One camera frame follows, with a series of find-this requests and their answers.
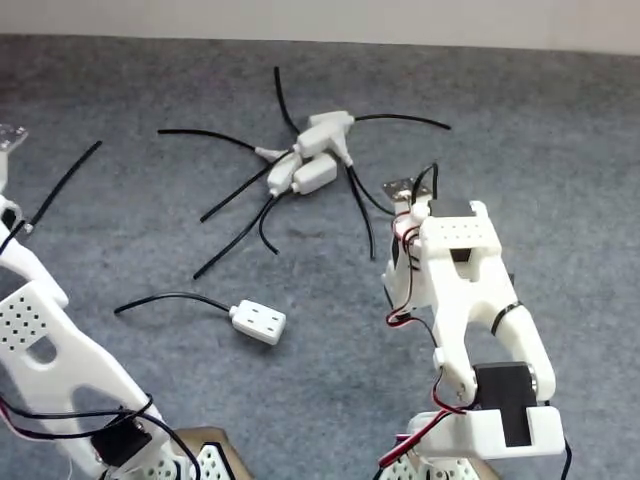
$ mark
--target metal bracket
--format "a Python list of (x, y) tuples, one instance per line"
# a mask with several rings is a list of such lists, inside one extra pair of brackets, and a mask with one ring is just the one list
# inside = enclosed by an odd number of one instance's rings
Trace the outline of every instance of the metal bracket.
[[(392, 180), (390, 182), (384, 183), (382, 185), (382, 189), (392, 202), (408, 202), (411, 199), (411, 189), (413, 188), (413, 183), (414, 179), (412, 177), (401, 178), (399, 180)], [(431, 196), (431, 190), (424, 185), (420, 185), (417, 198), (431, 198)]]
[(24, 127), (13, 127), (6, 123), (0, 123), (0, 153), (11, 153), (24, 142), (27, 135), (28, 132)]

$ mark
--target black cable tie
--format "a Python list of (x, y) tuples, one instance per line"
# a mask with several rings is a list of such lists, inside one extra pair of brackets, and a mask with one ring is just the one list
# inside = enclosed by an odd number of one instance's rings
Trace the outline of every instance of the black cable tie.
[(500, 310), (500, 312), (498, 312), (498, 315), (496, 315), (496, 319), (493, 321), (493, 325), (491, 325), (491, 335), (495, 337), (496, 332), (498, 331), (498, 327), (500, 326), (500, 322), (502, 322), (502, 319), (507, 315), (507, 313), (521, 306), (522, 302), (520, 300), (517, 300)]

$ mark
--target gray carpet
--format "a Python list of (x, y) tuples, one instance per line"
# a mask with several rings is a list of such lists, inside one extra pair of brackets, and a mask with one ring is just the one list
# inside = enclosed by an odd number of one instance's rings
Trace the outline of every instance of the gray carpet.
[[(0, 37), (0, 121), (27, 126), (7, 196), (33, 213), (95, 140), (105, 144), (28, 241), (69, 293), (67, 312), (152, 392), (171, 425), (218, 425), (259, 479), (370, 479), (416, 412), (432, 408), (431, 345), (392, 331), (380, 274), (388, 219), (370, 209), (378, 259), (344, 175), (283, 202), (268, 222), (275, 257), (252, 234), (200, 281), (191, 275), (265, 199), (255, 186), (205, 225), (198, 217), (261, 167), (208, 128), (283, 148), (274, 96), (289, 106), (425, 114), (451, 133), (402, 122), (354, 127), (365, 184), (437, 158), (441, 195), (484, 201), (558, 378), (571, 478), (636, 478), (640, 58), (407, 46)], [(3, 292), (16, 285), (3, 280)], [(193, 290), (287, 313), (281, 343), (238, 334), (218, 312), (138, 296)], [(507, 358), (485, 332), (474, 361)], [(6, 375), (0, 385), (11, 391)], [(54, 448), (0, 429), (3, 478), (66, 478)], [(496, 462), (508, 479), (559, 478), (563, 458)]]

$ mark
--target hole pattern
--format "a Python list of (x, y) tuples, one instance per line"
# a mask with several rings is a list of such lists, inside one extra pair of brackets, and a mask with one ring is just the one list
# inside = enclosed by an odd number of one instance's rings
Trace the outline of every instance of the hole pattern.
[(28, 296), (5, 299), (0, 306), (0, 318), (3, 320), (0, 323), (0, 348), (10, 352), (29, 348), (46, 333), (43, 329), (47, 328), (47, 323), (40, 319), (40, 315), (37, 305), (31, 304)]
[(431, 470), (432, 478), (442, 480), (480, 480), (475, 470), (467, 459), (436, 460), (435, 470)]
[(473, 248), (484, 246), (487, 242), (498, 241), (490, 223), (477, 220), (470, 223), (460, 219), (454, 221), (456, 223), (449, 219), (438, 219), (425, 231), (425, 240), (452, 243), (455, 248)]
[(406, 456), (401, 457), (396, 463), (388, 467), (380, 480), (419, 480), (418, 472), (409, 463)]
[[(203, 479), (208, 480), (229, 480), (230, 476), (226, 471), (224, 462), (220, 457), (218, 449), (213, 445), (205, 445), (198, 455), (198, 463), (202, 468)], [(195, 478), (195, 471), (191, 469), (191, 480)]]

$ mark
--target perforated panel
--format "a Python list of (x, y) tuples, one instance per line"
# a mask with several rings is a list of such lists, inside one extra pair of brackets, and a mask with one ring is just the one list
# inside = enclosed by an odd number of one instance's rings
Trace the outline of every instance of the perforated panel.
[(466, 458), (439, 459), (432, 462), (431, 478), (434, 480), (480, 480)]
[(380, 475), (380, 480), (423, 480), (418, 479), (418, 472), (406, 455), (400, 457), (393, 465), (385, 468)]
[(483, 217), (428, 217), (422, 224), (420, 239), (424, 240), (428, 250), (500, 249), (493, 224)]
[(36, 295), (20, 289), (0, 303), (0, 350), (22, 353), (47, 334), (47, 310)]
[(169, 459), (159, 460), (147, 465), (144, 473), (147, 480), (175, 480), (178, 478), (178, 467)]
[[(220, 455), (219, 447), (216, 445), (205, 445), (200, 450), (198, 462), (202, 471), (202, 480), (232, 480), (233, 477), (227, 471), (227, 466)], [(191, 479), (196, 478), (195, 468), (189, 470)]]

